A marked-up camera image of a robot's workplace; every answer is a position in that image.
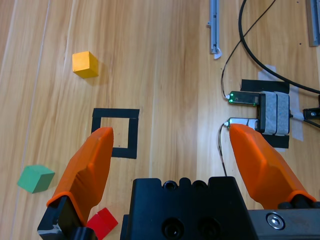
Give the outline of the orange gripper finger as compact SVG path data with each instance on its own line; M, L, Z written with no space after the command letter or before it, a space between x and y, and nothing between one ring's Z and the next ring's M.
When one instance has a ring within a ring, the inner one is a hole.
M257 131L242 124L229 127L235 160L250 197L264 209L282 203L294 208L312 208L311 196L284 158Z
M37 228L43 240L98 238L87 222L91 209L102 200L113 145L113 129L98 128L69 160Z

